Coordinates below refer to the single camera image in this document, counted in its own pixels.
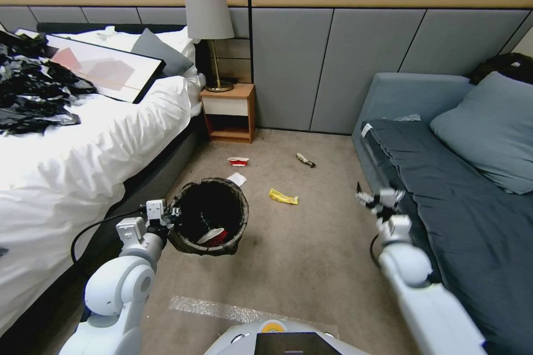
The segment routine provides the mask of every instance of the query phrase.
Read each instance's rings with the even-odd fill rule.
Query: dark blue blanket
[[[417,205],[445,286],[487,352],[532,354],[533,194],[499,189],[421,122],[370,124]]]

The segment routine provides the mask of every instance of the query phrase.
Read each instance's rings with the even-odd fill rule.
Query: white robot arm
[[[143,218],[123,219],[117,233],[124,244],[118,258],[102,265],[89,279],[85,305],[92,311],[59,355],[135,355],[140,353],[140,319],[152,289],[157,261],[172,228],[164,200],[147,202],[149,227]]]
[[[431,262],[412,244],[411,220],[396,214],[403,195],[403,191],[384,189],[372,196],[358,184],[356,198],[378,217],[383,246],[379,265],[398,296],[413,337],[424,355],[486,355],[485,338],[461,303],[442,284],[429,282]]]

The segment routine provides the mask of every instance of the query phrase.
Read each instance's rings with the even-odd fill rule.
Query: brass lamp base
[[[219,82],[212,82],[205,85],[205,89],[208,92],[216,92],[216,93],[222,93],[222,92],[228,92],[231,89],[233,89],[233,83],[228,82],[227,80],[221,80]]]

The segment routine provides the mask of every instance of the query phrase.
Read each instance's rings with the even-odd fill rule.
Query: robot screen
[[[255,355],[341,355],[316,333],[260,333]]]

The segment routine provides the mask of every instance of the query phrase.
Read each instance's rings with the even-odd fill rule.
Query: carpet
[[[298,161],[298,152],[316,167]],[[230,166],[232,156],[250,158],[248,166]],[[239,250],[222,257],[163,251],[145,307],[142,354],[202,354],[248,314],[298,318],[374,355],[417,354],[395,295],[368,255],[375,217],[354,198],[358,181],[368,185],[350,138],[259,129],[251,145],[205,143],[168,199],[188,182],[236,171],[248,179],[242,190],[249,204]],[[299,204],[272,200],[271,188],[299,196]]]

